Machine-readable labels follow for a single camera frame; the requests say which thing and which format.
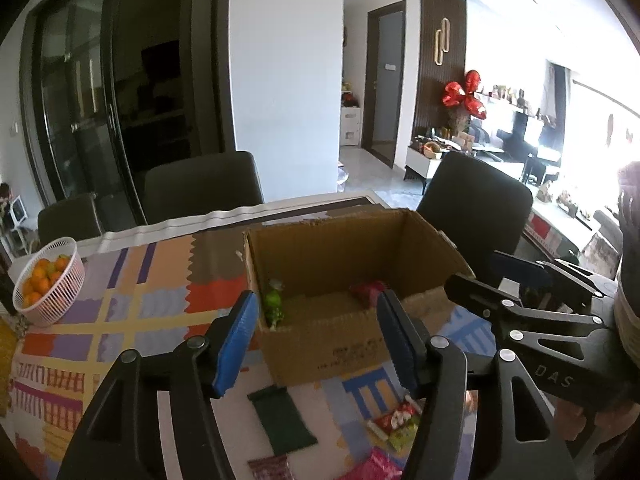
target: human hand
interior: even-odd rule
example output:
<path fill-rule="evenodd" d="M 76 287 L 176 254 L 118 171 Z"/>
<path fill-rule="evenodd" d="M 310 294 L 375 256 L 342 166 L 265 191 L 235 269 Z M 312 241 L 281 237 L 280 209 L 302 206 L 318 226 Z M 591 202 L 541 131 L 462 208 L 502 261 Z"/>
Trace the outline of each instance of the human hand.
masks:
<path fill-rule="evenodd" d="M 554 422 L 556 430 L 564 440 L 575 440 L 584 429 L 587 419 L 581 406 L 558 399 Z M 594 423 L 604 430 L 602 442 L 606 442 L 628 430 L 640 414 L 640 405 L 631 400 L 622 402 L 614 409 L 596 414 Z"/>

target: white basket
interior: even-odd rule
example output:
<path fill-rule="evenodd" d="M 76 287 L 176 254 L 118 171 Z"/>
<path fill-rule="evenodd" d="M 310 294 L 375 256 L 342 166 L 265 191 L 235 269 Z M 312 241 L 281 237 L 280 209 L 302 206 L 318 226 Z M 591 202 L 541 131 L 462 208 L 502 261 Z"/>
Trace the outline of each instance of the white basket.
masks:
<path fill-rule="evenodd" d="M 69 264 L 54 283 L 49 291 L 36 303 L 28 308 L 23 308 L 22 286 L 31 277 L 34 267 L 41 258 L 54 262 L 60 254 L 71 256 Z M 54 324 L 78 297 L 84 283 L 84 266 L 78 255 L 78 247 L 73 238 L 65 237 L 53 240 L 45 245 L 29 261 L 20 273 L 14 288 L 14 308 L 36 326 L 49 326 Z"/>

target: red balloon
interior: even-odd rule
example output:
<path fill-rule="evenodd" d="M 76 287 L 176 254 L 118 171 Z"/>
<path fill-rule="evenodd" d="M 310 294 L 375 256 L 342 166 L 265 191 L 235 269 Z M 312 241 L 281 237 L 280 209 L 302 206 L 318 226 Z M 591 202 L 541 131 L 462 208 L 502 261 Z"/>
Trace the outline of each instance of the red balloon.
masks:
<path fill-rule="evenodd" d="M 444 96 L 442 97 L 442 104 L 446 107 L 452 107 L 459 105 L 465 100 L 465 91 L 462 85 L 457 81 L 451 81 L 444 87 Z"/>
<path fill-rule="evenodd" d="M 472 94 L 480 86 L 481 79 L 478 70 L 469 70 L 465 76 L 465 90 L 466 93 Z"/>
<path fill-rule="evenodd" d="M 475 97 L 471 95 L 465 97 L 465 108 L 474 117 L 486 119 L 486 107 Z"/>

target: open cardboard box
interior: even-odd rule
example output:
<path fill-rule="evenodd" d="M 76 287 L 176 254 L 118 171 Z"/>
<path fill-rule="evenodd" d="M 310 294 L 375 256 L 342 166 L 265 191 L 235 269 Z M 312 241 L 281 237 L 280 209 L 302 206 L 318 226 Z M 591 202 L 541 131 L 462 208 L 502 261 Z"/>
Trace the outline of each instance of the open cardboard box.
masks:
<path fill-rule="evenodd" d="M 271 278 L 284 284 L 284 320 L 270 330 L 261 313 L 256 331 L 271 376 L 281 386 L 389 359 L 375 309 L 358 302 L 350 285 L 382 280 L 407 300 L 405 309 L 410 304 L 419 311 L 414 315 L 424 317 L 430 298 L 442 311 L 444 296 L 441 288 L 439 294 L 426 291 L 456 272 L 473 275 L 443 235 L 406 209 L 249 230 L 244 252 L 249 286 L 260 303 Z"/>

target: colorful patterned tablecloth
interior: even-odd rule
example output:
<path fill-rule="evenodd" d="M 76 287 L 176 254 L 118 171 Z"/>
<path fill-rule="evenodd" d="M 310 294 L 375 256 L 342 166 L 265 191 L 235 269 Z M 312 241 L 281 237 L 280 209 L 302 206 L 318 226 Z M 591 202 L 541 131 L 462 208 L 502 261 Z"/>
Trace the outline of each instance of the colorful patterned tablecloth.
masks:
<path fill-rule="evenodd" d="M 314 214 L 336 216 L 354 208 Z M 289 218 L 285 221 L 296 221 Z M 95 254 L 85 262 L 78 300 L 55 325 L 31 328 L 12 365 L 12 417 L 16 447 L 40 479 L 53 480 L 82 413 L 100 380 L 127 348 L 143 356 L 171 351 L 228 313 L 246 288 L 242 232 L 228 227 Z M 466 351 L 493 354 L 489 324 L 458 307 L 442 330 Z M 248 460 L 273 454 L 247 394 L 271 384 L 262 353 L 252 342 L 235 387 L 212 407 L 236 477 L 252 478 Z M 289 389 L 316 446 L 289 457 L 297 478 L 328 480 L 382 446 L 364 421 L 393 409 L 403 391 L 391 362 L 357 374 Z M 180 479 L 168 394 L 158 397 L 168 478 Z M 467 418 L 458 464 L 466 478 L 474 416 Z M 406 453 L 398 457 L 406 458 Z"/>

